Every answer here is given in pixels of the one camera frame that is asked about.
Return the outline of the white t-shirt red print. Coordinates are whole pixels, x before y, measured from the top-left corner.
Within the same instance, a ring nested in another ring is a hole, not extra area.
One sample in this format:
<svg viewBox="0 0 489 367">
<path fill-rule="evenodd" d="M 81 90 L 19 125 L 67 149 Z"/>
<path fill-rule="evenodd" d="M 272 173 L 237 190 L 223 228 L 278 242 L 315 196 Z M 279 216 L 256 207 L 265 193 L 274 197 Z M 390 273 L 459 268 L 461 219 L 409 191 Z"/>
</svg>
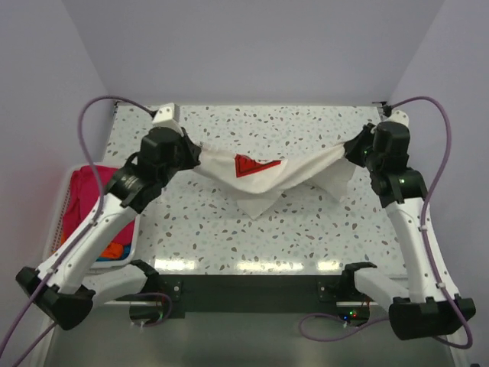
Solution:
<svg viewBox="0 0 489 367">
<path fill-rule="evenodd" d="M 337 201 L 345 198 L 356 166 L 342 144 L 316 153 L 279 160 L 254 160 L 202 143 L 194 171 L 214 181 L 251 219 L 271 208 L 286 190 L 300 184 L 318 187 Z"/>
</svg>

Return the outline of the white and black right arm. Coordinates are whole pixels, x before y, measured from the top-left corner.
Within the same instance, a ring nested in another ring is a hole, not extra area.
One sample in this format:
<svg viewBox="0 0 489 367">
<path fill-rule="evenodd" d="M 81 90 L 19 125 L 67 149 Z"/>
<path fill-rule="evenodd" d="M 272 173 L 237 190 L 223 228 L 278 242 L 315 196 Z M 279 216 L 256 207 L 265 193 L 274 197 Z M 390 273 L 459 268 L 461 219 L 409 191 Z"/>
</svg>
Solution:
<svg viewBox="0 0 489 367">
<path fill-rule="evenodd" d="M 382 306 L 401 340 L 451 335 L 476 314 L 474 301 L 461 296 L 445 266 L 429 221 L 425 181 L 407 165 L 409 143 L 409 129 L 392 121 L 366 124 L 345 143 L 346 159 L 368 170 L 371 188 L 393 225 L 407 287 L 371 262 L 347 264 L 338 282 L 345 298 L 358 300 L 365 295 Z"/>
</svg>

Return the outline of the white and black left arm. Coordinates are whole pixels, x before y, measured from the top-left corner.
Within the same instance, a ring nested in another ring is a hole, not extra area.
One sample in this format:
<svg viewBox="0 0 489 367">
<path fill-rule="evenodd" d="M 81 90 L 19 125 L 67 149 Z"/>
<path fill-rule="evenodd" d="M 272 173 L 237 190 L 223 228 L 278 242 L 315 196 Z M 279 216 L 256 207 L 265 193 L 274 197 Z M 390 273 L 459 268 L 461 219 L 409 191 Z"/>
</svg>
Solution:
<svg viewBox="0 0 489 367">
<path fill-rule="evenodd" d="M 107 301 L 132 295 L 164 298 L 159 273 L 142 260 L 93 279 L 87 273 L 110 241 L 162 194 L 176 173 L 199 165 L 200 153 L 184 128 L 152 128 L 64 244 L 36 268 L 18 272 L 16 281 L 31 302 L 61 329 L 71 330 Z"/>
</svg>

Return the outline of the pink t-shirt in basket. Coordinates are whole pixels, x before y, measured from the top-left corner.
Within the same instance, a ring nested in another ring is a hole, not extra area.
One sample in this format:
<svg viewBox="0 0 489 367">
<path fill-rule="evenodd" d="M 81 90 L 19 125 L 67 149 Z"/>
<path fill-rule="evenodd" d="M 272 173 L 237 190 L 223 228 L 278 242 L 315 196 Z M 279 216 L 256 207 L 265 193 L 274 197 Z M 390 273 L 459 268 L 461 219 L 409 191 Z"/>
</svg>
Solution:
<svg viewBox="0 0 489 367">
<path fill-rule="evenodd" d="M 63 244 L 74 230 L 87 217 L 99 198 L 99 188 L 90 166 L 75 170 L 70 178 L 70 201 L 62 218 L 61 243 Z M 117 234 L 111 242 L 131 245 L 134 235 L 133 220 Z"/>
</svg>

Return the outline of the blue garment in basket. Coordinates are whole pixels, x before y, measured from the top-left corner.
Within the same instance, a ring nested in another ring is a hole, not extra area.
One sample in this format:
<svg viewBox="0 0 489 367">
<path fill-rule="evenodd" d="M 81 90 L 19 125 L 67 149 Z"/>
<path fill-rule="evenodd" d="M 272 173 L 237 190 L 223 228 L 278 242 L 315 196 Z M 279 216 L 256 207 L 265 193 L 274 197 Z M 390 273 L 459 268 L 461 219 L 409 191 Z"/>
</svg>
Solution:
<svg viewBox="0 0 489 367">
<path fill-rule="evenodd" d="M 119 259 L 120 260 L 127 260 L 127 259 L 132 258 L 133 256 L 134 256 L 134 246 L 133 245 L 124 245 L 122 255 Z"/>
</svg>

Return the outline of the orange garment in basket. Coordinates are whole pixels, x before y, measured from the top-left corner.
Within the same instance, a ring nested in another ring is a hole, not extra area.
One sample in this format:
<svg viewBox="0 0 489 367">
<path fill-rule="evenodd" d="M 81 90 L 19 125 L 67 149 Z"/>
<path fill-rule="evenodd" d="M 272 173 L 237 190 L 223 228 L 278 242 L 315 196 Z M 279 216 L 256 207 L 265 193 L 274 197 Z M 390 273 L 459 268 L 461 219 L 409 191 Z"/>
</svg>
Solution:
<svg viewBox="0 0 489 367">
<path fill-rule="evenodd" d="M 99 256 L 100 261 L 119 260 L 125 253 L 125 247 L 117 242 L 110 242 L 102 254 Z"/>
</svg>

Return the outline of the white plastic laundry basket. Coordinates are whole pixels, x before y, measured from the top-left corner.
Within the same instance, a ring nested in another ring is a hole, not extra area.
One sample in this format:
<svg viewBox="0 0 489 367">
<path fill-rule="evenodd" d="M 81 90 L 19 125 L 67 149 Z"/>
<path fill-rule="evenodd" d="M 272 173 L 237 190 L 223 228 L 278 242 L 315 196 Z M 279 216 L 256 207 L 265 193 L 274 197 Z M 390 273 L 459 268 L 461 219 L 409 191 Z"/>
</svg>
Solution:
<svg viewBox="0 0 489 367">
<path fill-rule="evenodd" d="M 86 166 L 87 164 L 78 164 L 71 167 L 62 180 L 62 184 L 60 185 L 60 190 L 58 192 L 57 201 L 56 201 L 56 209 L 53 214 L 53 218 L 50 224 L 49 235 L 47 238 L 47 242 L 45 245 L 45 249 L 43 251 L 42 260 L 46 261 L 56 250 L 62 246 L 61 243 L 61 235 L 62 235 L 62 218 L 65 213 L 66 208 L 68 207 L 70 201 L 70 178 L 72 173 L 75 170 L 78 170 L 82 166 Z M 136 216 L 135 224 L 134 224 L 134 235 L 132 238 L 131 245 L 134 246 L 134 255 L 135 250 L 137 248 L 137 240 L 138 240 L 138 230 L 140 225 L 140 216 Z M 90 268 L 90 273 L 95 274 L 100 271 L 107 271 L 116 268 L 120 268 L 122 266 L 128 265 L 130 261 L 134 259 L 134 256 L 127 260 L 115 260 L 115 261 L 100 261 L 99 258 L 93 263 Z"/>
</svg>

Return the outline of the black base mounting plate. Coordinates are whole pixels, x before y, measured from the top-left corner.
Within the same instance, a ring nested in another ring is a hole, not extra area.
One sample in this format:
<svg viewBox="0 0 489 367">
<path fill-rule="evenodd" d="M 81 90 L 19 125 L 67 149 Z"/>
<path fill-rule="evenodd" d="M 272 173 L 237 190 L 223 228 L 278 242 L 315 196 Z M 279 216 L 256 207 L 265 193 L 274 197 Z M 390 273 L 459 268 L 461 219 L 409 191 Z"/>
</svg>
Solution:
<svg viewBox="0 0 489 367">
<path fill-rule="evenodd" d="M 339 288 L 338 275 L 161 275 L 160 284 L 118 302 L 131 304 L 130 315 L 155 320 L 188 313 L 327 313 L 351 325 L 373 320 L 374 302 Z"/>
</svg>

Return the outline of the aluminium frame rail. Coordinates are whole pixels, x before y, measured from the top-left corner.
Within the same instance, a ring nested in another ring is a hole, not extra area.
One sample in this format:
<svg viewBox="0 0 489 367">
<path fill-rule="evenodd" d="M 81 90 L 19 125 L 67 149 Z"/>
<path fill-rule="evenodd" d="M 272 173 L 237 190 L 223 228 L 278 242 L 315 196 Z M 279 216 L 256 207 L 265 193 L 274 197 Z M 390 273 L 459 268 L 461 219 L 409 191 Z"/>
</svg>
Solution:
<svg viewBox="0 0 489 367">
<path fill-rule="evenodd" d="M 409 128 L 410 119 L 404 111 L 385 106 L 383 113 L 387 119 L 382 122 L 399 122 Z M 388 177 L 386 180 L 378 180 L 375 177 L 371 177 L 371 187 L 377 194 L 382 208 L 385 209 L 392 203 L 402 203 L 404 201 L 407 182 L 406 178 Z"/>
</svg>

